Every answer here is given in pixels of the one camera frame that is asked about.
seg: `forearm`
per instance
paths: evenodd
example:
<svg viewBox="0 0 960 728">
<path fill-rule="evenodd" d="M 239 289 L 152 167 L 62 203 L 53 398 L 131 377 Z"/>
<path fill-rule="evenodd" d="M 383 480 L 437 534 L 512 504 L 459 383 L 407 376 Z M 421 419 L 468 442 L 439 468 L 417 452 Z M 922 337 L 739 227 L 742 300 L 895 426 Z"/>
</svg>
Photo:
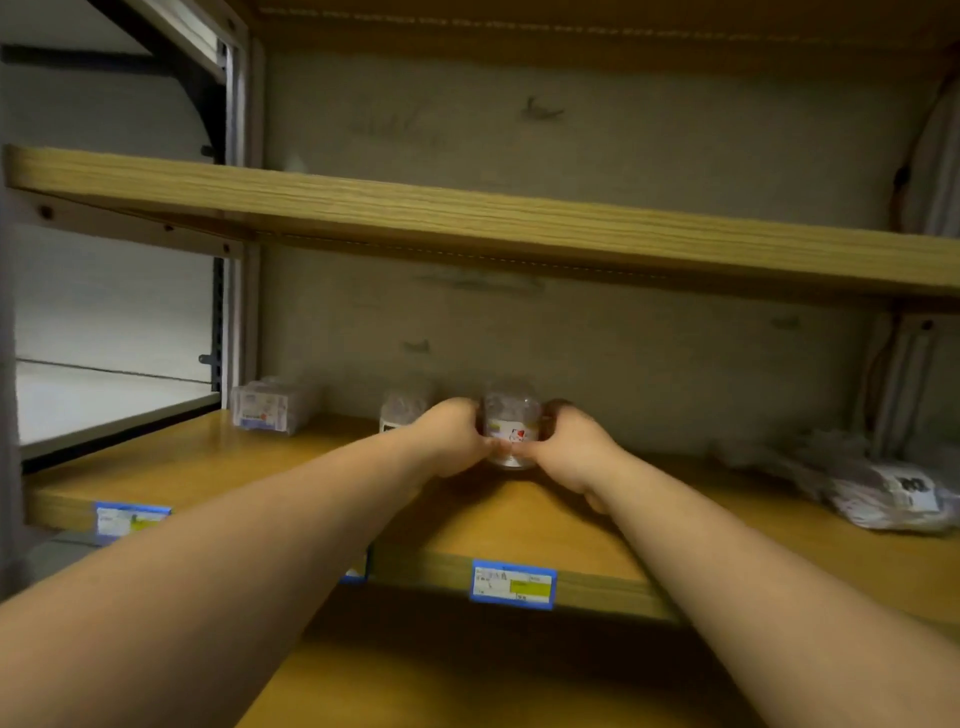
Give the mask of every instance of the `forearm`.
<svg viewBox="0 0 960 728">
<path fill-rule="evenodd" d="M 0 608 L 0 725 L 232 725 L 429 475 L 377 435 L 42 582 Z"/>
<path fill-rule="evenodd" d="M 772 726 L 955 723 L 960 653 L 941 636 L 626 453 L 595 490 Z"/>
</svg>

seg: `plastic container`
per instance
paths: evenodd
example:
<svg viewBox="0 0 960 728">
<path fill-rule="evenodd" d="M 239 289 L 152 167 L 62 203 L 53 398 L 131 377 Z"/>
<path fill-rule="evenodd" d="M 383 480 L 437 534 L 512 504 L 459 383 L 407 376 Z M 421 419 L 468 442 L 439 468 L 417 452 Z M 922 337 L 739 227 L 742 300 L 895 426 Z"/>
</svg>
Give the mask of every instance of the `plastic container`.
<svg viewBox="0 0 960 728">
<path fill-rule="evenodd" d="M 267 429 L 294 434 L 316 411 L 317 398 L 301 384 L 266 376 L 230 394 L 233 424 L 243 429 Z"/>
<path fill-rule="evenodd" d="M 512 443 L 540 438 L 542 407 L 533 386 L 525 379 L 500 379 L 484 395 L 484 434 Z M 521 471 L 534 463 L 513 455 L 492 455 L 490 462 L 499 468 Z"/>
<path fill-rule="evenodd" d="M 380 432 L 412 425 L 434 405 L 436 387 L 429 380 L 412 376 L 388 390 L 380 407 Z"/>
</svg>

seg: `wooden shelf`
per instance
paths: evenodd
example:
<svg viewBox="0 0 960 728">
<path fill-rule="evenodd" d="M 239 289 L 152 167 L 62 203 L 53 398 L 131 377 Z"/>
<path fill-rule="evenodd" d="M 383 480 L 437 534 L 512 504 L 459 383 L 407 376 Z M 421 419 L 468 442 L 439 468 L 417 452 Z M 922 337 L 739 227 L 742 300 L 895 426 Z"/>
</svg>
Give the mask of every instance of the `wooden shelf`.
<svg viewBox="0 0 960 728">
<path fill-rule="evenodd" d="M 268 48 L 605 71 L 938 78 L 960 40 L 950 0 L 460 3 L 229 0 Z"/>
<path fill-rule="evenodd" d="M 266 244 L 818 302 L 960 295 L 960 247 L 927 236 L 52 149 L 8 147 L 6 169 L 14 188 Z"/>
<path fill-rule="evenodd" d="M 334 593 L 239 727 L 506 725 L 762 723 L 691 631 L 368 585 Z"/>
<path fill-rule="evenodd" d="M 218 412 L 27 478 L 28 522 L 90 530 L 93 502 L 189 508 L 372 434 L 375 423 L 323 417 L 288 438 L 237 430 Z M 780 481 L 680 456 L 651 461 L 744 522 L 891 607 L 960 628 L 960 537 L 873 533 L 797 497 Z M 373 544 L 374 582 L 466 592 L 471 559 L 556 569 L 560 606 L 676 620 L 612 523 L 542 477 L 478 468 L 433 483 Z"/>
</svg>

